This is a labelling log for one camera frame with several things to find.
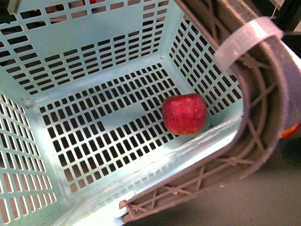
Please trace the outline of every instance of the light blue basket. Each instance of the light blue basket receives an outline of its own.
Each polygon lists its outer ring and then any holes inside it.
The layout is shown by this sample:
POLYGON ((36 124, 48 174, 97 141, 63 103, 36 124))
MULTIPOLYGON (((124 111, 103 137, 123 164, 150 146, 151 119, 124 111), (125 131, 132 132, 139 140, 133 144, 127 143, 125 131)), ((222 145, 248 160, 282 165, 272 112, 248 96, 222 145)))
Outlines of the light blue basket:
POLYGON ((23 0, 0 31, 1 225, 121 225, 121 200, 219 150, 240 125, 236 77, 173 1, 23 0), (192 92, 208 120, 175 136, 162 101, 192 92))

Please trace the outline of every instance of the red apple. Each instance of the red apple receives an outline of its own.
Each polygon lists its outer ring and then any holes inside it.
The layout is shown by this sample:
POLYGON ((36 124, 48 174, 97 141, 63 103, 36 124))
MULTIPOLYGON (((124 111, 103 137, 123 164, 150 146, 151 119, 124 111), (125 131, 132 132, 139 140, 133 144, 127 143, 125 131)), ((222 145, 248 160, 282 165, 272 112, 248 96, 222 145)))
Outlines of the red apple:
POLYGON ((163 101, 163 122, 177 135, 199 132, 207 118, 206 103, 197 93, 168 97, 163 101))

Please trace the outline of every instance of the white plastic strap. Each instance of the white plastic strap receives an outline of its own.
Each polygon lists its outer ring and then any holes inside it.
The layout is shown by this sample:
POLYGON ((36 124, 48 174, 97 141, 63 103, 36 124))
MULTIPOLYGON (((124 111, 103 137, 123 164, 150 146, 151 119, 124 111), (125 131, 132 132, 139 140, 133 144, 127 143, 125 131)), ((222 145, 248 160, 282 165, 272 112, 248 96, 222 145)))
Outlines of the white plastic strap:
POLYGON ((264 39, 275 35, 281 39, 282 31, 268 17, 259 17, 238 28, 214 54, 214 61, 221 72, 229 74, 229 67, 244 53, 264 39))

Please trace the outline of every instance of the basket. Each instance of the basket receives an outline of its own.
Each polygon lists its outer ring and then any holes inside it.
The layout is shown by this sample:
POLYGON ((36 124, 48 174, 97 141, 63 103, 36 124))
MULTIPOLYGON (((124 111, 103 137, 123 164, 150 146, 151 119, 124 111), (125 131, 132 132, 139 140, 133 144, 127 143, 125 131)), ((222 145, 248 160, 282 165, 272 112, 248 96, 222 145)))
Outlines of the basket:
POLYGON ((285 119, 283 49, 271 37, 224 75, 215 49, 256 16, 199 4, 24 0, 0 24, 1 224, 121 225, 264 163, 285 119), (206 125, 173 135, 162 102, 192 92, 206 125))

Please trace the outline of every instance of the gray floor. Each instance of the gray floor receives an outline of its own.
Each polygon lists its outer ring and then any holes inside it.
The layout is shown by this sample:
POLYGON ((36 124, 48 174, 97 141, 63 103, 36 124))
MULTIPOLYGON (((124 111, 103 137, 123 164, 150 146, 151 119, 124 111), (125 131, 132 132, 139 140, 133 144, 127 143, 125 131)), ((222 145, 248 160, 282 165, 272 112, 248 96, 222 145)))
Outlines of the gray floor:
POLYGON ((253 175, 127 226, 301 226, 300 135, 253 175))

